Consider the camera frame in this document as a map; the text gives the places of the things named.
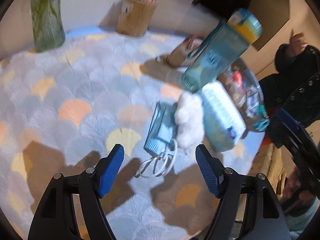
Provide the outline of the person's hand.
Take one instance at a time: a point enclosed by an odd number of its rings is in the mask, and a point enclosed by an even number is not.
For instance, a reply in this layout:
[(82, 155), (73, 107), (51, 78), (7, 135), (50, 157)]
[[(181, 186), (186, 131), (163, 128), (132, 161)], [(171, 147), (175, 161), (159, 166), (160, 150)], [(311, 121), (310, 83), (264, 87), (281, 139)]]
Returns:
[(291, 36), (289, 39), (288, 55), (290, 57), (295, 57), (302, 53), (307, 47), (307, 43), (304, 41), (303, 33), (294, 33), (294, 30), (291, 30)]

